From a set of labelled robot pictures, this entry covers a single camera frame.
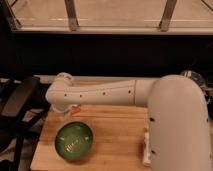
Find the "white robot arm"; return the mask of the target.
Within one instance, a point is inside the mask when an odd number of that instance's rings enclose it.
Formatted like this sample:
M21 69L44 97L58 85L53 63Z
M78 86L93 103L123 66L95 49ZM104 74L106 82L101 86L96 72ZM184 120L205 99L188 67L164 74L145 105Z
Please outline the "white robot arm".
M60 73L46 99L58 113L72 104L138 106L148 109L152 171L213 171L205 95L183 75L74 86Z

